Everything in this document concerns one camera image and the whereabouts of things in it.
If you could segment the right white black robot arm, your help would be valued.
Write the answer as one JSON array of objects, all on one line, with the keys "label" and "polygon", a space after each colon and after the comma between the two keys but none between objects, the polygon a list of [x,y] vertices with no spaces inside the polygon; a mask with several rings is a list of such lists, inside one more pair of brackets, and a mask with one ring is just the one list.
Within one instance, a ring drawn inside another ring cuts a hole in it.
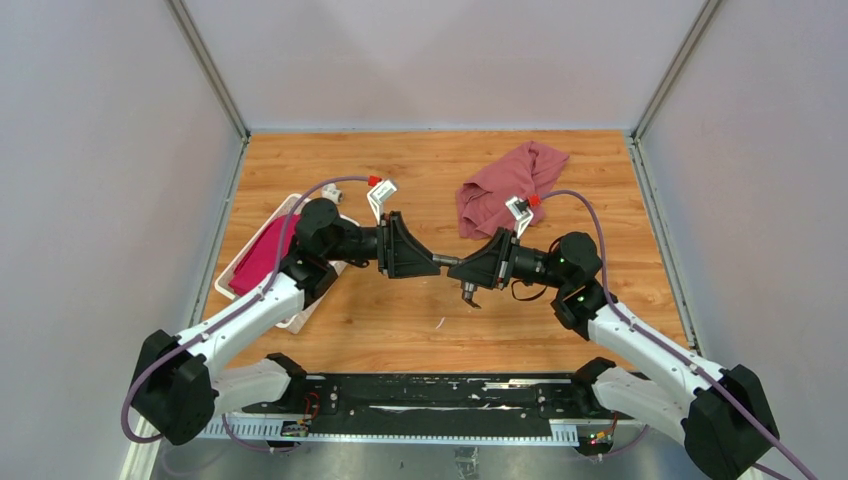
[{"label": "right white black robot arm", "polygon": [[589,418],[605,409],[623,413],[680,443],[709,478],[740,478],[779,436],[759,377],[688,351],[641,321],[597,281],[602,266],[585,232],[568,233],[544,252],[499,229],[447,274],[462,282],[467,303],[477,288],[502,289],[512,280],[555,289],[551,307],[564,328],[639,371],[602,358],[588,362],[570,392],[575,411]]}]

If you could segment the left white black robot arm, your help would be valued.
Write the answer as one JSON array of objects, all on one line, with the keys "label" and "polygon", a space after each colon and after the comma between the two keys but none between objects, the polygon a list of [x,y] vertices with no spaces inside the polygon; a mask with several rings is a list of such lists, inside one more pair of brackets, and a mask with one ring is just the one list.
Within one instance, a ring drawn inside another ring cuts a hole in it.
[{"label": "left white black robot arm", "polygon": [[400,213],[362,227],[343,218],[332,201],[311,200],[285,256],[255,289],[201,324],[145,339],[122,412],[137,411],[159,436],[182,445],[211,420],[245,406],[271,402],[283,413],[298,411],[307,389],[294,378],[301,369],[289,357],[275,353],[247,367],[228,365],[275,324],[320,300],[338,278],[334,262],[359,268],[376,262],[392,279],[441,273]]}]

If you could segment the white pipe elbow fitting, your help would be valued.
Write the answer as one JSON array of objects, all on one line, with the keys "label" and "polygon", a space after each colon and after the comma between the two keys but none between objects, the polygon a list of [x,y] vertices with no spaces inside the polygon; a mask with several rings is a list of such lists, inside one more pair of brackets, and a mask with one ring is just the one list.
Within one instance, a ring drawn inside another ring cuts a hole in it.
[{"label": "white pipe elbow fitting", "polygon": [[344,200],[344,192],[335,183],[329,183],[322,187],[321,197],[339,205]]}]

